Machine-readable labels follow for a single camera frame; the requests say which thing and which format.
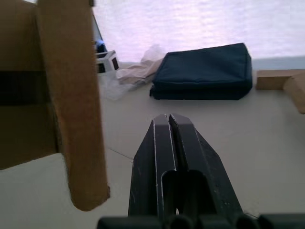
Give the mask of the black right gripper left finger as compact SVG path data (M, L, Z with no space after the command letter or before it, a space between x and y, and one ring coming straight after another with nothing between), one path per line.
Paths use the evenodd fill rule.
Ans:
M167 116L161 114L151 121L133 159L128 214L171 215L171 176L176 170L171 127Z

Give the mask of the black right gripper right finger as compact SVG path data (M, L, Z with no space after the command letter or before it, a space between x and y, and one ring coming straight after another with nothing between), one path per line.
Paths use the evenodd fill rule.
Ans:
M205 214L230 218L242 213L220 157L199 134L191 120L171 114L169 123L180 163L179 171L183 176L183 214L192 218Z

